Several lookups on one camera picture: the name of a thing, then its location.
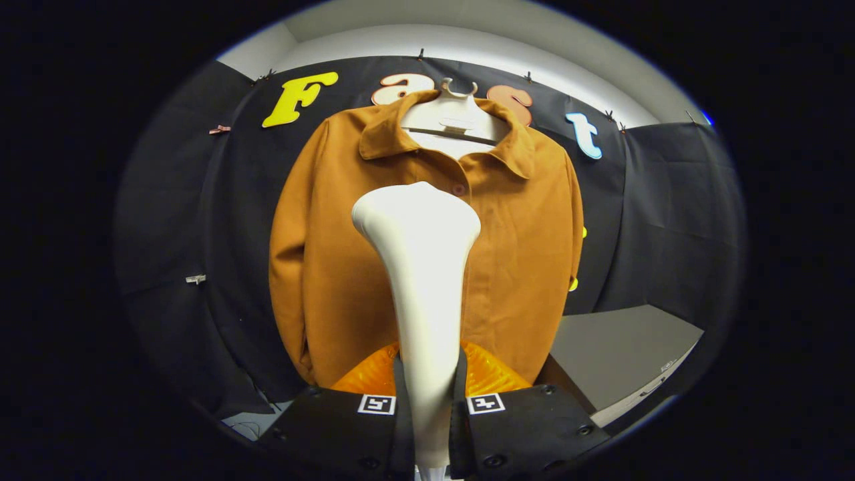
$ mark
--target black curtain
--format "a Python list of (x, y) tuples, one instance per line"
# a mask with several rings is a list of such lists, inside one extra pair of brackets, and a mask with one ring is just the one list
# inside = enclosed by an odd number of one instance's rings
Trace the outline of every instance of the black curtain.
[[(263, 128), (282, 85), (336, 72), (295, 122)], [(735, 306), (745, 244), (739, 184), (708, 127), (626, 131), (620, 119), (516, 74), (414, 57), (351, 58), (254, 83), (212, 62), (165, 104), (127, 166), (116, 209), (116, 265), (141, 340), (174, 383), (213, 413), (269, 413), (304, 386), (281, 345), (268, 291), (268, 240), (279, 195), (305, 141), (341, 110), (372, 104), (391, 74), (526, 91), (531, 127), (570, 155), (587, 237), (579, 287), (564, 314), (653, 304), (701, 329)], [(597, 158), (576, 141), (568, 113), (596, 128)], [(209, 135), (218, 124), (231, 130)], [(205, 274), (199, 285), (185, 277)]]

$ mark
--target ceiling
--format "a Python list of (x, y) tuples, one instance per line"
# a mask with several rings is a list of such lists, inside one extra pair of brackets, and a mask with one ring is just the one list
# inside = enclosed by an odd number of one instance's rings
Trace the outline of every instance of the ceiling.
[(333, 0), (284, 20), (298, 42), (396, 24), (468, 28), (523, 42), (566, 58), (627, 93), (661, 122), (703, 118), (666, 75), (630, 49), (580, 21), (522, 0)]

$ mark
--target clip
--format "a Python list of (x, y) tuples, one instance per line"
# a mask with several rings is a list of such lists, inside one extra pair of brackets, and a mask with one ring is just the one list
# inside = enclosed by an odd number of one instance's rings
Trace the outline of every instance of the clip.
[(208, 135), (216, 135), (222, 134), (223, 132), (231, 132), (232, 128), (227, 127), (225, 125), (217, 125), (216, 128), (212, 128), (208, 131)]
[(199, 274), (198, 276), (190, 276), (190, 277), (184, 278), (184, 280), (188, 284), (196, 284), (196, 285), (199, 285), (200, 282), (205, 282), (205, 280), (207, 280), (207, 279), (208, 279), (208, 276), (206, 276), (205, 274)]

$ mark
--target screw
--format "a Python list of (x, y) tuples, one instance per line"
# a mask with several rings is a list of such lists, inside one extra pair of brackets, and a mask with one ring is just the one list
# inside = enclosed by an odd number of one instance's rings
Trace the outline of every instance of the screw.
[(550, 471), (550, 470), (553, 470), (553, 469), (555, 469), (559, 466), (562, 466), (564, 464), (566, 464), (564, 460), (553, 461), (553, 462), (549, 463), (548, 465), (543, 466), (543, 470), (544, 471)]
[(484, 460), (484, 466), (487, 467), (499, 467), (502, 466), (505, 462), (505, 458), (501, 454), (496, 454), (495, 456), (488, 456)]
[(359, 460), (359, 465), (364, 467), (365, 469), (376, 469), (377, 466), (380, 465), (380, 462), (374, 458), (362, 458)]

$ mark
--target jacket sleeve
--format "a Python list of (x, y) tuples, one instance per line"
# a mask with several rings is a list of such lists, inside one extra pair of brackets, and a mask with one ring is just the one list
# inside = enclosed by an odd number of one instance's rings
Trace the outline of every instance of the jacket sleeve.
[(585, 218), (582, 214), (582, 194), (579, 189), (579, 179), (576, 177), (576, 170), (573, 168), (573, 162), (570, 161), (569, 156), (565, 158), (565, 161), (570, 188), (570, 208), (573, 214), (572, 245), (570, 247), (570, 279), (568, 285), (568, 289), (572, 291), (579, 284), (577, 276), (579, 274), (579, 261), (582, 255), (582, 232), (585, 226)]
[(291, 362), (309, 384), (316, 382), (305, 334), (304, 249), (315, 166), (324, 152), (328, 130), (325, 120), (297, 157), (282, 188), (270, 231), (268, 280), (276, 327)]

